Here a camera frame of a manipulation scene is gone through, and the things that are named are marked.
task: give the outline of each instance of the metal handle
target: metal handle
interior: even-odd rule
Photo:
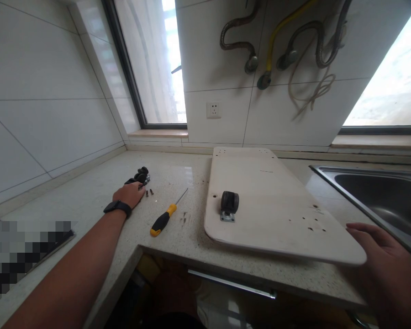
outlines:
[[[355,325],[357,325],[358,327],[364,328],[364,329],[370,329],[370,328],[371,328],[371,327],[370,327],[370,324],[362,321],[362,320],[358,317],[358,315],[357,315],[356,313],[354,313],[354,312],[352,312],[352,311],[346,311],[346,313],[347,313],[348,317],[350,318],[350,320],[351,320]]]
[[[188,270],[188,272],[190,274],[200,276],[200,277],[203,277],[203,278],[208,279],[208,280],[212,280],[212,281],[215,281],[215,282],[218,282],[218,283],[222,283],[222,284],[225,284],[227,286],[239,288],[239,289],[242,289],[242,290],[245,290],[245,291],[248,291],[248,292],[253,292],[255,294],[265,296],[265,297],[269,297],[271,299],[276,299],[276,297],[277,297],[277,292],[275,290],[271,290],[271,292],[266,292],[266,291],[254,289],[254,288],[251,288],[251,287],[248,287],[248,286],[244,286],[244,285],[241,285],[239,283],[235,283],[235,282],[231,282],[231,281],[228,281],[228,280],[225,280],[225,279],[221,279],[221,278],[218,278],[216,276],[211,276],[209,274],[197,272],[197,271],[194,271],[194,270]]]

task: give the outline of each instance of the window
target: window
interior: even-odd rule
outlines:
[[[340,133],[411,134],[411,17]]]
[[[142,129],[187,129],[175,0],[104,0]]]

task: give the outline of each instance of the speckled countertop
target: speckled countertop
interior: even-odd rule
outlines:
[[[339,307],[356,308],[365,302],[349,279],[350,269],[315,261],[232,249],[211,241],[204,232],[203,217],[211,167],[211,155],[126,151],[70,180],[23,207],[9,213],[6,221],[77,221],[76,237],[19,281],[0,300],[0,327],[41,279],[97,222],[113,192],[135,172],[147,166],[154,195],[144,197],[126,221],[108,277],[87,319],[86,327],[102,327],[120,296],[143,249],[164,254],[189,265],[239,280],[276,288]],[[319,202],[345,226],[349,222],[372,223],[339,192],[315,174],[309,165],[334,165],[386,170],[411,170],[411,166],[281,159]],[[155,219],[186,187],[166,229],[152,238]]]

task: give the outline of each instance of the human arm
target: human arm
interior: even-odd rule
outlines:
[[[113,195],[134,208],[145,193],[141,183]],[[105,281],[126,219],[109,212],[56,264],[3,328],[81,328]]]
[[[379,327],[411,328],[411,255],[378,226],[350,223],[347,231],[367,254],[358,276]]]

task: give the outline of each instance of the wristwatch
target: wristwatch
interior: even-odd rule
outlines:
[[[106,206],[106,208],[104,209],[104,213],[112,212],[113,210],[116,210],[116,209],[123,210],[126,214],[126,218],[128,218],[132,212],[132,208],[129,205],[127,205],[126,203],[120,200],[117,200],[117,201],[113,201],[108,206]]]

